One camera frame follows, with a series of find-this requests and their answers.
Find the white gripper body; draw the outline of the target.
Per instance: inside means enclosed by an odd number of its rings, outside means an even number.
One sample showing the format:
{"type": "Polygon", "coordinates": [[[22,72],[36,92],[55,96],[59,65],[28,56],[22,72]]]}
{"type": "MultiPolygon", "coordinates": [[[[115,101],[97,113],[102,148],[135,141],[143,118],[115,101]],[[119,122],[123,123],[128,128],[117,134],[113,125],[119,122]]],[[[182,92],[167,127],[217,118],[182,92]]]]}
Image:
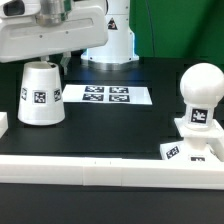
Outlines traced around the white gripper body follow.
{"type": "Polygon", "coordinates": [[[0,62],[104,45],[107,0],[0,0],[0,62]]]}

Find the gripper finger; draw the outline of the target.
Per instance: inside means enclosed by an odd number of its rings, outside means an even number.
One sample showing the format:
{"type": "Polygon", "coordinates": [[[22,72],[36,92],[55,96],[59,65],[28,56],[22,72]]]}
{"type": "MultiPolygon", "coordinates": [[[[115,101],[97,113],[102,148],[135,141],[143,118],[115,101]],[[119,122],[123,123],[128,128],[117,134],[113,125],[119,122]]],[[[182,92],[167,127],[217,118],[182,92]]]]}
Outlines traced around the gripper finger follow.
{"type": "Polygon", "coordinates": [[[68,64],[70,62],[70,59],[71,59],[71,53],[70,52],[64,52],[62,54],[60,64],[63,68],[64,74],[67,74],[67,72],[68,72],[68,64]]]}

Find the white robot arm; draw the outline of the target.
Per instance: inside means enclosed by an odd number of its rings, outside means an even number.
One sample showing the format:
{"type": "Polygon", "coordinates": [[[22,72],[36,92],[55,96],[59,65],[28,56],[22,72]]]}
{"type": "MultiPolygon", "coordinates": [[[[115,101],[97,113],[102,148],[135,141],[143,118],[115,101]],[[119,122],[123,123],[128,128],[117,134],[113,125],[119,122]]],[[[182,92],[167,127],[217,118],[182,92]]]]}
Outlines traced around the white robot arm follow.
{"type": "Polygon", "coordinates": [[[67,66],[84,50],[85,64],[123,66],[135,58],[129,12],[130,0],[0,0],[0,62],[50,68],[60,54],[67,66]]]}

